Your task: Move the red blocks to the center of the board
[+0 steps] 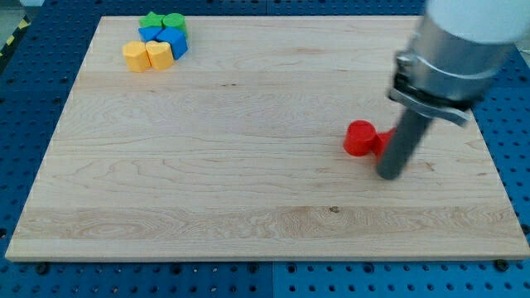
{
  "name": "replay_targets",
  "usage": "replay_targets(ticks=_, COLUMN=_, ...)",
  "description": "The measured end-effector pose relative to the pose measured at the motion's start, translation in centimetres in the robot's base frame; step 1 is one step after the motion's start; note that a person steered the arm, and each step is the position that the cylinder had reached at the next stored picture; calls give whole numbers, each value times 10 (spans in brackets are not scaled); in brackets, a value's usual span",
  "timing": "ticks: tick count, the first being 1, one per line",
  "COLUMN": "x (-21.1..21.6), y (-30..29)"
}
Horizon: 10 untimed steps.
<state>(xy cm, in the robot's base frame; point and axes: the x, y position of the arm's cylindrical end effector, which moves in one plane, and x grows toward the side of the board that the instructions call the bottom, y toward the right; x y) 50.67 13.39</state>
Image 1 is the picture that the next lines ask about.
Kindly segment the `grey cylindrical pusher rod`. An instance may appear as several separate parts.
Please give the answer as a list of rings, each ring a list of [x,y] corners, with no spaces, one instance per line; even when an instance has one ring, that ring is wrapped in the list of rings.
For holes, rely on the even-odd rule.
[[[395,180],[401,175],[431,122],[431,118],[411,109],[403,112],[376,165],[376,171],[381,178]]]

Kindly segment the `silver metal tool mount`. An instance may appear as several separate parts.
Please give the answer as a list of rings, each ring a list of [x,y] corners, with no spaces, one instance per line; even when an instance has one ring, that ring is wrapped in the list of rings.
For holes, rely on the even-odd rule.
[[[512,46],[470,41],[443,29],[425,15],[405,50],[388,97],[406,107],[399,124],[427,125],[441,118],[458,126],[493,83]]]

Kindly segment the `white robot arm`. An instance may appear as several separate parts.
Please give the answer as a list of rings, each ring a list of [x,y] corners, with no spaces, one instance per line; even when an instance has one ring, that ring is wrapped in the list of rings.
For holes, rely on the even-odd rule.
[[[484,95],[513,43],[529,29],[524,0],[430,0],[405,50],[395,55],[388,97],[405,106],[377,164],[386,180],[398,178],[431,121],[458,126]]]

